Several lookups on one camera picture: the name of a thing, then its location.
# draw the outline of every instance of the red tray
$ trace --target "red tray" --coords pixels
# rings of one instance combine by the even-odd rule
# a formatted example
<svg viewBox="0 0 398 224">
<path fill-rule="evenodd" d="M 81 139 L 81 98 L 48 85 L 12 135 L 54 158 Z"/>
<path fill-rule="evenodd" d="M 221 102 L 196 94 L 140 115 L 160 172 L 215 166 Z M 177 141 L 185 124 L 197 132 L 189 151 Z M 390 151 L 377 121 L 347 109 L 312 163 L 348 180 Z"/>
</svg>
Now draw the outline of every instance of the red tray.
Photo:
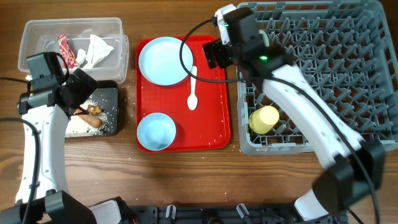
<svg viewBox="0 0 398 224">
<path fill-rule="evenodd" d="M 202 45 L 215 40 L 211 35 L 191 36 L 187 45 L 193 54 L 193 64 L 198 67 L 198 77 L 225 79 L 225 70 L 210 69 Z M 138 68 L 139 54 L 148 42 L 142 40 L 136 49 L 136 128 L 148 114 L 160 112 L 169 115 L 177 127 L 173 143 L 166 149 L 156 152 L 177 152 L 199 149 L 219 149 L 231 139 L 228 96 L 225 83 L 205 83 L 197 81 L 195 94 L 198 106 L 188 109 L 190 77 L 172 86 L 160 86 L 149 82 Z M 154 152 L 137 145 L 145 152 Z"/>
</svg>

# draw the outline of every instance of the candy wrapper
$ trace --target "candy wrapper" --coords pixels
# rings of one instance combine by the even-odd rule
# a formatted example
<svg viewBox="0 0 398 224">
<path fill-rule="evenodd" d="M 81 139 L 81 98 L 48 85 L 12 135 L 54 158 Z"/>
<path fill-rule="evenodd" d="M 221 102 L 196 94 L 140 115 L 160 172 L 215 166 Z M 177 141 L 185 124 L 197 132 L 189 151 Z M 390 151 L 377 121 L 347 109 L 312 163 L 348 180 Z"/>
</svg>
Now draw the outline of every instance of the candy wrapper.
<svg viewBox="0 0 398 224">
<path fill-rule="evenodd" d="M 61 35 L 57 37 L 58 45 L 60 46 L 61 55 L 65 59 L 68 68 L 75 68 L 77 66 L 77 61 L 75 55 L 69 47 L 67 36 Z"/>
</svg>

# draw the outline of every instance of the white spoon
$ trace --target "white spoon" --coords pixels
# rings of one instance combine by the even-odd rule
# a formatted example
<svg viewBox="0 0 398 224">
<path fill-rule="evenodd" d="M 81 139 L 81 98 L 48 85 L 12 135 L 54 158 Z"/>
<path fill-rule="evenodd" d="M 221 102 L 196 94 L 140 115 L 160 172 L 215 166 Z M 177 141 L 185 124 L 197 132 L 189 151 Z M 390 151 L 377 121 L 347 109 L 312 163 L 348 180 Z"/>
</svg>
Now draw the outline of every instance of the white spoon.
<svg viewBox="0 0 398 224">
<path fill-rule="evenodd" d="M 191 69 L 192 75 L 196 76 L 198 73 L 198 68 L 196 66 L 192 66 Z M 195 78 L 191 77 L 191 95 L 189 95 L 187 103 L 188 103 L 188 108 L 190 110 L 194 110 L 197 105 L 198 105 L 198 98 L 195 96 L 195 86 L 197 84 L 197 80 Z"/>
</svg>

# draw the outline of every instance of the gray dish rack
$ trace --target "gray dish rack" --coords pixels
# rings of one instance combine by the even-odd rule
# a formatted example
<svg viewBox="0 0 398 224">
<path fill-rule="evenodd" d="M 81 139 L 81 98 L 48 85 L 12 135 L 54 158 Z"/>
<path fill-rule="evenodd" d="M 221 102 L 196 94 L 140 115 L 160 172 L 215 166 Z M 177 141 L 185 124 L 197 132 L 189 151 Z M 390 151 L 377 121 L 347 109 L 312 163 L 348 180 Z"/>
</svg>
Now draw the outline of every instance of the gray dish rack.
<svg viewBox="0 0 398 224">
<path fill-rule="evenodd" d="M 398 63 L 381 3 L 376 0 L 248 2 L 270 45 L 282 45 L 314 90 L 365 140 L 398 147 Z M 280 120 L 267 134 L 249 116 L 274 105 Z M 238 83 L 241 150 L 245 154 L 313 151 L 287 114 L 253 84 Z"/>
</svg>

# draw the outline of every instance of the light blue plate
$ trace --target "light blue plate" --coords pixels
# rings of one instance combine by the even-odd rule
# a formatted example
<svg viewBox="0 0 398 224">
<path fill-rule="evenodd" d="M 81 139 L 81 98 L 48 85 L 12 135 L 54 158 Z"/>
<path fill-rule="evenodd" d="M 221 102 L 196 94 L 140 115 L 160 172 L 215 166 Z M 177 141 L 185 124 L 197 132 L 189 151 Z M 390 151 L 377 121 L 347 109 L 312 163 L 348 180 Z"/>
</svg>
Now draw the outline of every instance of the light blue plate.
<svg viewBox="0 0 398 224">
<path fill-rule="evenodd" d="M 176 129 L 174 121 L 163 113 L 152 113 L 138 124 L 137 138 L 144 148 L 159 151 L 174 141 Z"/>
<path fill-rule="evenodd" d="M 181 42 L 174 37 L 159 37 L 145 45 L 138 58 L 142 75 L 158 85 L 173 85 L 182 81 L 188 74 L 182 68 L 178 56 Z M 193 55 L 186 44 L 182 48 L 182 60 L 190 71 Z"/>
</svg>

